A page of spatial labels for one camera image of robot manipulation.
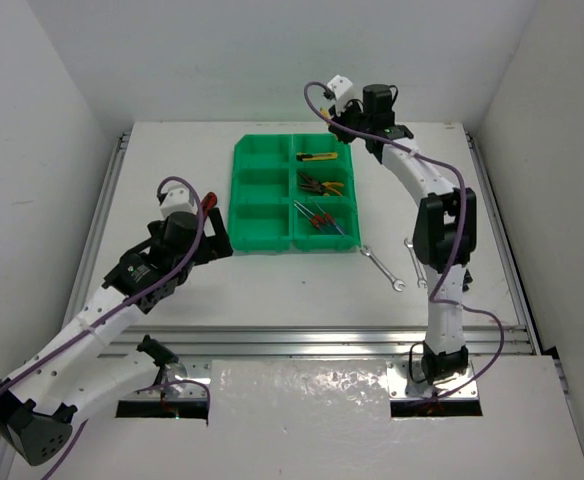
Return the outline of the green compartment tray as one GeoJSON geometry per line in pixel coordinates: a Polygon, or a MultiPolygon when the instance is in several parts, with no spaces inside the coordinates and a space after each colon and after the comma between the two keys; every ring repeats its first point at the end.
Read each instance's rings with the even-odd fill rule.
{"type": "Polygon", "coordinates": [[[361,245],[351,148],[332,134],[248,134],[234,148],[229,203],[229,235],[243,253],[345,252],[361,245]],[[337,152],[330,161],[301,162],[299,152],[337,152]],[[341,182],[342,196],[312,195],[299,189],[298,173],[341,182]],[[316,230],[294,207],[297,200],[316,210],[314,199],[346,235],[316,230]]]}

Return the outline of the yellow needle-nose pliers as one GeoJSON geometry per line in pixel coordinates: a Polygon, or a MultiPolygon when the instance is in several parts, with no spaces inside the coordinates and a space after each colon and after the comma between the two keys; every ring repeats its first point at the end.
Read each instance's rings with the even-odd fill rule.
{"type": "Polygon", "coordinates": [[[310,192],[319,196],[342,196],[345,185],[341,182],[319,181],[314,177],[299,172],[299,188],[303,191],[310,192]]]}

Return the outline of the red blue clear screwdriver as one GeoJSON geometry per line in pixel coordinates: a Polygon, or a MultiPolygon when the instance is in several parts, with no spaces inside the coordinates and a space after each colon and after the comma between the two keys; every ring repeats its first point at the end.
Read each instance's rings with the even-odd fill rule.
{"type": "Polygon", "coordinates": [[[318,210],[322,213],[324,219],[342,236],[346,235],[345,230],[340,226],[340,224],[334,219],[334,217],[323,209],[321,205],[319,205],[314,199],[312,199],[314,205],[318,208],[318,210]]]}

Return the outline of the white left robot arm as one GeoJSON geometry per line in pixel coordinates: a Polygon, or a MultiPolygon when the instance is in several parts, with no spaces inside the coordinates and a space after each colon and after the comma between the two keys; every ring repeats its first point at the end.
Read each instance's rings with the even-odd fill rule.
{"type": "Polygon", "coordinates": [[[178,356],[144,336],[109,366],[97,359],[124,330],[185,283],[191,270],[233,249],[218,208],[175,211],[149,224],[83,309],[38,354],[0,378],[0,435],[31,466],[50,461],[77,427],[135,391],[188,383],[178,356]]]}

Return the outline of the white front cover panel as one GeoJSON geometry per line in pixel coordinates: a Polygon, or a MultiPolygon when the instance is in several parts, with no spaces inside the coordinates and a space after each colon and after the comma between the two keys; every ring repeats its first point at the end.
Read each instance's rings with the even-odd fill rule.
{"type": "Polygon", "coordinates": [[[553,361],[506,356],[481,414],[395,418],[385,365],[217,361],[208,420],[85,427],[55,479],[584,479],[553,361]]]}

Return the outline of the chrome open-end wrench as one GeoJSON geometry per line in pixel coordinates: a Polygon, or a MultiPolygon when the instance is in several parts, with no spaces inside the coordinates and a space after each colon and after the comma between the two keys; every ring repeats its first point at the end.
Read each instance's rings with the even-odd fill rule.
{"type": "Polygon", "coordinates": [[[414,250],[414,246],[413,246],[412,241],[408,238],[405,238],[403,243],[404,243],[404,246],[406,247],[406,249],[408,250],[411,262],[413,264],[413,268],[415,270],[415,274],[417,277],[417,280],[416,280],[417,287],[427,289],[428,284],[427,284],[426,275],[425,275],[422,264],[420,263],[420,261],[418,260],[418,258],[416,256],[416,252],[414,250]]]}
{"type": "Polygon", "coordinates": [[[383,276],[389,281],[392,289],[396,292],[402,292],[406,287],[403,280],[396,277],[386,265],[378,258],[374,253],[372,248],[368,245],[362,245],[359,249],[360,253],[372,262],[372,264],[383,274],[383,276]]]}

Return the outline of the aluminium table rail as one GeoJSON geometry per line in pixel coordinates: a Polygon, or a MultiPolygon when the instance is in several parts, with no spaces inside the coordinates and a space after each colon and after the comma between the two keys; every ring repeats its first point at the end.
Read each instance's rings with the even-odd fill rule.
{"type": "MultiPolygon", "coordinates": [[[[492,356],[546,355],[524,299],[485,169],[459,123],[412,126],[424,153],[457,166],[478,194],[479,244],[473,254],[464,318],[476,367],[492,356]]],[[[140,122],[127,128],[109,163],[93,232],[73,295],[81,302],[123,250],[146,237],[156,218],[157,184],[181,175],[230,199],[232,156],[246,134],[319,133],[316,123],[140,122]]],[[[186,285],[104,350],[126,355],[150,335],[196,358],[395,359],[425,334],[426,293],[416,284],[404,241],[416,209],[399,182],[354,145],[353,169],[362,241],[406,282],[394,292],[358,251],[244,254],[197,268],[186,285]]]]}

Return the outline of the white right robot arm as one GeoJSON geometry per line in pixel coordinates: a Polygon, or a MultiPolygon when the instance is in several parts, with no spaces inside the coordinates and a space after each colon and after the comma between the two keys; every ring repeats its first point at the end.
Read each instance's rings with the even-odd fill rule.
{"type": "Polygon", "coordinates": [[[456,167],[420,152],[414,134],[395,123],[391,99],[339,100],[328,118],[339,141],[363,139],[368,153],[398,178],[418,207],[412,245],[428,291],[424,380],[432,385],[465,372],[463,281],[477,244],[476,194],[456,167]]]}

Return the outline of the yellow utility knife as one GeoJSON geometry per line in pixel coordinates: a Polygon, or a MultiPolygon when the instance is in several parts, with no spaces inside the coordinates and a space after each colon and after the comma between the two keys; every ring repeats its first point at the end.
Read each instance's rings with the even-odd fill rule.
{"type": "Polygon", "coordinates": [[[330,161],[330,160],[336,160],[337,158],[338,158],[337,152],[323,152],[323,153],[299,152],[296,155],[296,160],[301,161],[301,162],[330,161]]]}

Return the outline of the red black utility knife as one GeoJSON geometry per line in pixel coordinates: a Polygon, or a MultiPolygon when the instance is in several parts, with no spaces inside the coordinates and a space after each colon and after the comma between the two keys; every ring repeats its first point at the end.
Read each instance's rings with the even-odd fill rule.
{"type": "Polygon", "coordinates": [[[201,207],[205,215],[217,206],[218,198],[216,194],[212,191],[208,192],[205,197],[201,200],[201,207]]]}

